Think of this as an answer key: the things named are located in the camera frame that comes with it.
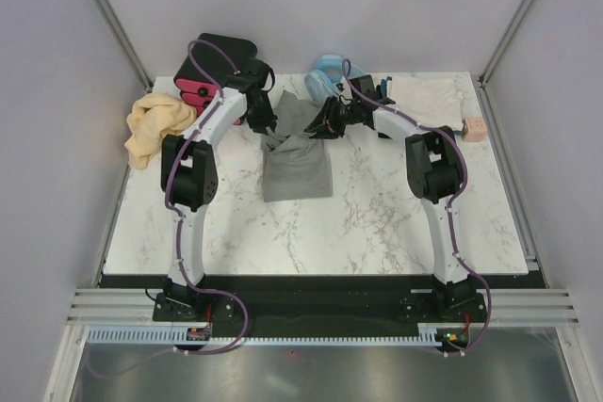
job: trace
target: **white table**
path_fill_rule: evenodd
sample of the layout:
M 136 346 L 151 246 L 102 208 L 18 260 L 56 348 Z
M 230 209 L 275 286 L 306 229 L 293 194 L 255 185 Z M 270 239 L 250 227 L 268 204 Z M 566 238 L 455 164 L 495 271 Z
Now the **white table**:
M 413 73 L 454 79 L 464 116 L 480 108 L 466 72 Z M 281 75 L 283 89 L 307 98 L 303 74 Z M 155 91 L 178 97 L 171 77 Z M 217 152 L 220 185 L 205 221 L 204 264 L 210 274 L 427 274 L 433 253 L 419 200 L 406 182 L 403 146 L 352 126 L 327 142 L 334 194 L 321 200 L 264 203 L 260 137 L 233 126 Z M 491 144 L 459 140 L 469 185 L 458 200 L 464 256 L 480 273 L 528 269 Z M 171 215 L 159 186 L 160 157 L 131 170 L 106 258 L 106 274 L 167 274 L 172 260 Z

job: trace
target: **gray floor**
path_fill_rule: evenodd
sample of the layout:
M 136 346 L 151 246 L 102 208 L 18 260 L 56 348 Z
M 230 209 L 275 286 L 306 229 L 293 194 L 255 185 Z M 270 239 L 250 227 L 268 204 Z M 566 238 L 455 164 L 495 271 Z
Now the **gray floor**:
M 88 347 L 99 372 L 165 348 Z M 554 331 L 491 330 L 464 358 L 407 347 L 246 346 L 212 357 L 168 354 L 110 381 L 81 376 L 83 397 L 74 401 L 577 400 Z

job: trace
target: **gray cloth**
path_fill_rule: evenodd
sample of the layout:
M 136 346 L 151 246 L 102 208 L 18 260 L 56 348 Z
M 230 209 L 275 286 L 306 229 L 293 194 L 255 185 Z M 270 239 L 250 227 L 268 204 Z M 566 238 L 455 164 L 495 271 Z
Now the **gray cloth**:
M 262 136 L 264 202 L 325 198 L 333 195 L 331 165 L 322 140 L 303 130 L 320 111 L 314 101 L 298 100 L 283 91 L 274 109 L 274 134 Z

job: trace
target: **beige cloth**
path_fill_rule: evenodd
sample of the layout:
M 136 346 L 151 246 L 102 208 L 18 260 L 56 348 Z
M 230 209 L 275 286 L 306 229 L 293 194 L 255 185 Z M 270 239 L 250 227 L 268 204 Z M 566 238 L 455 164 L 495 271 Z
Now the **beige cloth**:
M 196 119 L 195 109 L 167 94 L 151 93 L 138 99 L 126 118 L 132 136 L 125 142 L 128 163 L 133 169 L 146 169 L 161 150 L 167 134 L 178 135 Z

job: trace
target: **white wall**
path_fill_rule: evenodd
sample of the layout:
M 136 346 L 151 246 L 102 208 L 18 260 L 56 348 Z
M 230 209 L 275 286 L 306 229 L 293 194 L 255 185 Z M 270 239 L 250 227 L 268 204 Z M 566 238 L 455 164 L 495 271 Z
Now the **white wall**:
M 141 88 L 91 0 L 0 11 L 0 399 L 32 402 L 90 284 Z
M 174 74 L 202 31 L 249 38 L 277 72 L 321 53 L 368 71 L 481 72 L 520 0 L 110 0 L 147 71 Z
M 553 283 L 603 376 L 603 0 L 537 0 L 491 82 Z

